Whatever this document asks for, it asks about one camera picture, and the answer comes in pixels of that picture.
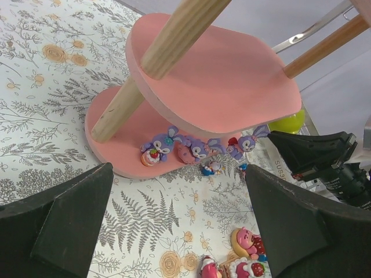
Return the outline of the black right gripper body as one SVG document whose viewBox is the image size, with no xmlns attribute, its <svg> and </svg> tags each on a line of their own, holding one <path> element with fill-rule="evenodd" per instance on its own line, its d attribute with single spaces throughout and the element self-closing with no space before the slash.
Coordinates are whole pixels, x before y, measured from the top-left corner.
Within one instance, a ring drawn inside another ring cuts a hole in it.
<svg viewBox="0 0 371 278">
<path fill-rule="evenodd" d="M 333 162 L 320 175 L 319 180 L 339 201 L 360 209 L 370 208 L 370 180 L 360 163 L 347 163 L 356 153 L 357 144 Z"/>
</svg>

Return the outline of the purple bunny with strawberry cake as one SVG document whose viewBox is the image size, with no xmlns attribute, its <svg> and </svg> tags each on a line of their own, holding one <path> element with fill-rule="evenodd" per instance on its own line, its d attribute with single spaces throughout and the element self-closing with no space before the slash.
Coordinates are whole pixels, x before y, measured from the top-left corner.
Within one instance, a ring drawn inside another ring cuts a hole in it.
<svg viewBox="0 0 371 278">
<path fill-rule="evenodd" d="M 160 133 L 153 137 L 150 142 L 140 146 L 141 162 L 143 165 L 150 167 L 157 163 L 165 162 L 177 142 L 182 143 L 185 137 L 179 134 L 176 126 L 168 127 L 166 133 Z"/>
</svg>

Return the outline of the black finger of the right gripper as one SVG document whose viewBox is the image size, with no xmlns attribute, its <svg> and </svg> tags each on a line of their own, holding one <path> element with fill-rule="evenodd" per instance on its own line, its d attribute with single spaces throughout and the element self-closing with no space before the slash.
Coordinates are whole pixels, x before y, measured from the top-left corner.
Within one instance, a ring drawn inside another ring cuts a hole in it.
<svg viewBox="0 0 371 278">
<path fill-rule="evenodd" d="M 355 135 L 344 131 L 325 136 L 305 136 L 272 131 L 268 139 L 298 181 L 321 178 L 340 168 L 355 150 Z"/>
</svg>

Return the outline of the purple bunny with red bow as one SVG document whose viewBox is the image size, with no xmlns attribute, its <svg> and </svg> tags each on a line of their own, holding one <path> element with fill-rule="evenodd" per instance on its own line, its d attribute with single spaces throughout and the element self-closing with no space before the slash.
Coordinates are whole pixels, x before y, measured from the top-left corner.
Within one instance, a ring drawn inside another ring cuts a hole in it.
<svg viewBox="0 0 371 278">
<path fill-rule="evenodd" d="M 245 152 L 251 152 L 255 149 L 259 138 L 267 137 L 270 130 L 267 125 L 261 125 L 255 128 L 251 135 L 232 137 L 228 140 L 227 152 L 236 160 L 240 160 Z"/>
</svg>

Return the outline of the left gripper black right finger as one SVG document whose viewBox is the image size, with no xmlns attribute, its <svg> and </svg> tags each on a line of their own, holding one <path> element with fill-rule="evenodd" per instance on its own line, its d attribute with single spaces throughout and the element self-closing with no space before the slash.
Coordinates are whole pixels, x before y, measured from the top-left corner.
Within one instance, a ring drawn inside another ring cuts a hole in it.
<svg viewBox="0 0 371 278">
<path fill-rule="evenodd" d="M 370 211 L 250 164 L 245 180 L 272 277 L 370 277 Z"/>
</svg>

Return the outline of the pink bear strawberry cake toy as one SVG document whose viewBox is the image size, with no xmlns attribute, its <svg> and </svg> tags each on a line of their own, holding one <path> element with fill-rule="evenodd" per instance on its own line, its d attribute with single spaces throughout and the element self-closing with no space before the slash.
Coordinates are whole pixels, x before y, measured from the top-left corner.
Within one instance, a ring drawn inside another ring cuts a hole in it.
<svg viewBox="0 0 371 278">
<path fill-rule="evenodd" d="M 223 277 L 227 278 L 255 278 L 265 275 L 265 267 L 259 261 L 252 261 L 245 257 L 231 259 L 220 265 Z"/>
</svg>

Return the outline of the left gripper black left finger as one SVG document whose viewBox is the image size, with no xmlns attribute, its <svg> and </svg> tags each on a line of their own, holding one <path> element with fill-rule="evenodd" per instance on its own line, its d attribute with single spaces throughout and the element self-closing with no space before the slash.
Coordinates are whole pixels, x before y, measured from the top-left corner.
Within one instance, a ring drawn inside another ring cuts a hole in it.
<svg viewBox="0 0 371 278">
<path fill-rule="evenodd" d="M 1 277 L 87 277 L 113 179 L 103 163 L 1 206 Z"/>
</svg>

